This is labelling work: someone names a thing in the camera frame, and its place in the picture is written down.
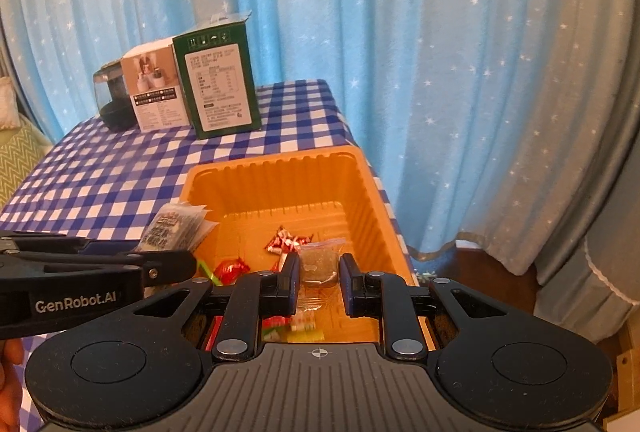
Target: zigzag pattern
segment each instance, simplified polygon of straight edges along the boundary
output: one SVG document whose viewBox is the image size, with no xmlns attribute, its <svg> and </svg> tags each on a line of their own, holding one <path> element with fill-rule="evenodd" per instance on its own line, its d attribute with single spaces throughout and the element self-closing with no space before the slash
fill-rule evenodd
<svg viewBox="0 0 640 432">
<path fill-rule="evenodd" d="M 27 126 L 22 126 L 15 136 L 0 146 L 0 208 L 41 158 L 42 151 Z"/>
</svg>

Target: green box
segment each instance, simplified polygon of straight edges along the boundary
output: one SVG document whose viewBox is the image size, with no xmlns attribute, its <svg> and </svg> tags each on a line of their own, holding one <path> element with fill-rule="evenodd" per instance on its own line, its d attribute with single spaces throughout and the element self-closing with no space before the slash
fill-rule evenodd
<svg viewBox="0 0 640 432">
<path fill-rule="evenodd" d="M 174 37 L 174 56 L 198 139 L 262 126 L 246 37 L 248 15 Z"/>
</svg>

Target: silver bolt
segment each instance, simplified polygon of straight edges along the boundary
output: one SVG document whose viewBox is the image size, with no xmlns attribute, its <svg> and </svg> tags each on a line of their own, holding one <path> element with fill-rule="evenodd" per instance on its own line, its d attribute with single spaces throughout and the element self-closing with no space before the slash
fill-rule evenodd
<svg viewBox="0 0 640 432">
<path fill-rule="evenodd" d="M 240 354 L 241 352 L 245 352 L 249 346 L 243 340 L 238 340 L 236 338 L 229 338 L 227 340 L 222 340 L 216 348 L 222 354 L 228 354 L 233 356 L 235 354 Z"/>
<path fill-rule="evenodd" d="M 393 342 L 391 348 L 398 354 L 418 354 L 422 350 L 422 344 L 418 340 L 404 338 Z"/>
</svg>

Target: orange plastic basket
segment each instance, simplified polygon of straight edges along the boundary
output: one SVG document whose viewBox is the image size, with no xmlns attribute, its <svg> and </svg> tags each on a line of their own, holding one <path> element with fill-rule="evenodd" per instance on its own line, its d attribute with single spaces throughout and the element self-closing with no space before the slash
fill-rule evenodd
<svg viewBox="0 0 640 432">
<path fill-rule="evenodd" d="M 414 284 L 385 204 L 362 151 L 354 146 L 265 155 L 195 166 L 181 200 L 206 205 L 220 224 L 195 252 L 213 271 L 240 256 L 252 269 L 270 269 L 277 256 L 264 247 L 282 224 L 314 241 L 343 237 L 362 271 L 388 271 Z M 341 297 L 316 311 L 327 342 L 370 342 L 378 322 L 350 319 Z"/>
</svg>

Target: blue and white checkered tablecloth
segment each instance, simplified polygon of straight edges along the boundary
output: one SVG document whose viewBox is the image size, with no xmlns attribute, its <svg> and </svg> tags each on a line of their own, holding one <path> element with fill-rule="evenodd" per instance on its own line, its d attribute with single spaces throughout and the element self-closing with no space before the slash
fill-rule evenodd
<svg viewBox="0 0 640 432">
<path fill-rule="evenodd" d="M 138 239 L 160 206 L 176 201 L 187 172 L 201 163 L 354 144 L 324 80 L 298 80 L 257 89 L 262 130 L 197 140 L 190 128 L 112 134 L 92 118 L 67 134 L 0 212 L 0 228 L 61 232 L 100 239 Z M 404 240 L 382 183 L 380 195 Z M 26 359 L 47 335 L 24 339 Z M 24 364 L 18 368 L 24 379 Z M 42 422 L 26 389 L 21 431 Z"/>
</svg>

